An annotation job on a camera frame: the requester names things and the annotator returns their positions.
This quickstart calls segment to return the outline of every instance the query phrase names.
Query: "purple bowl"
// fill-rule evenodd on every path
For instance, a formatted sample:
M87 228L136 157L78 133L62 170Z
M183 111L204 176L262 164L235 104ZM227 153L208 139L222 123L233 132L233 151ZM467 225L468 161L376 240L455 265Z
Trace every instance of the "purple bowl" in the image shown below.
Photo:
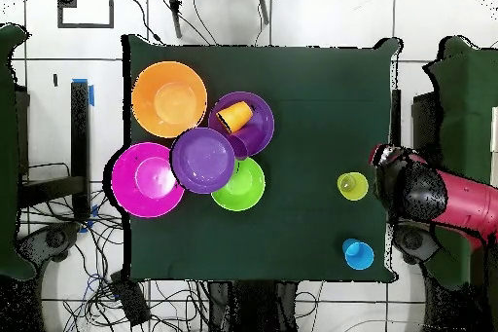
M182 133L171 146L171 165L185 189L210 194L229 182L235 154L217 131L195 128Z
M232 104L237 103L237 101L245 101L253 110L253 117L245 126L254 126L263 134L261 141L256 145L251 146L250 150L247 152L247 156L254 156L267 147L273 137L273 131L275 129L275 121L273 120L271 109L258 95L252 94L251 92L231 92L224 95L211 109L211 112L209 113L208 126L210 129L214 129L218 133L222 134L226 139L229 139L230 135L223 128L222 124L216 117L216 113L231 106Z

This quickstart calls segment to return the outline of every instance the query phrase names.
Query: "cup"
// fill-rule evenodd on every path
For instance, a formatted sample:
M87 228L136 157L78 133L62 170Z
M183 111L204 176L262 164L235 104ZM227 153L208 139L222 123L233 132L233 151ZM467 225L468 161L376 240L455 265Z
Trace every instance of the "cup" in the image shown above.
M216 117L228 133L242 129L253 117L253 111L245 101L238 101L216 113Z
M345 240L342 244L342 252L344 252L347 265L356 271L363 271L374 262L374 250L359 240Z
M248 156L254 155L264 136L257 126L247 125L232 133L227 139L233 148L235 158L243 161Z
M359 201L369 192L369 181L357 171L344 173L338 177L338 189L349 201Z

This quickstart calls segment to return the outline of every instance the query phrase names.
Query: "lime green plate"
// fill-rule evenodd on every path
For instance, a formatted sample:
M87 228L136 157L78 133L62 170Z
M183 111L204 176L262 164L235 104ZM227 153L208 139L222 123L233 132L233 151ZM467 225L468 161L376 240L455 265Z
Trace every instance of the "lime green plate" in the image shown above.
M235 161L233 174L223 188L211 196L219 206L235 212L254 206L265 191L265 175L251 158Z

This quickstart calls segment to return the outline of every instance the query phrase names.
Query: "plate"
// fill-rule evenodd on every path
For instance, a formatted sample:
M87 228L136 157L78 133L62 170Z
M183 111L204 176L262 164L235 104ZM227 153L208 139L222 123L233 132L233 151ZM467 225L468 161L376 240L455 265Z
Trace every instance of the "plate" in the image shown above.
M138 143L116 160L111 187L118 204L139 217L158 217L172 210L184 189L169 165L169 149L158 143Z
M227 184L233 173L235 154L229 142L208 128L190 129L171 146L173 172L182 186L208 194Z
M207 91L189 66L163 61L143 70L131 93L136 121L151 134L176 137L198 126L207 109Z
M258 95L252 94L251 92L231 92L224 95L211 109L211 112L209 113L208 126L210 129L214 129L218 133L222 134L225 138L229 138L230 135L223 128L222 124L216 117L216 113L231 106L232 104L237 103L237 101L245 101L253 110L253 117L251 117L245 126L255 126L263 133L261 142L258 143L252 151L248 152L247 155L254 156L267 147L273 137L273 131L275 128L275 121L273 120L271 109Z
M265 175L261 167L251 158L236 161L229 182L211 194L214 202L232 211L253 207L265 191Z

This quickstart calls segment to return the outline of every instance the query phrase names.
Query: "yellow-green cup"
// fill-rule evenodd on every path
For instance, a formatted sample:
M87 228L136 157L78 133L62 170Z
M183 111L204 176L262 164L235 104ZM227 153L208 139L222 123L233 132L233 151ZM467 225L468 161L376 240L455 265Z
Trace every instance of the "yellow-green cup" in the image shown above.
M369 181L357 171L344 173L338 177L338 190L349 201L359 201L369 192Z

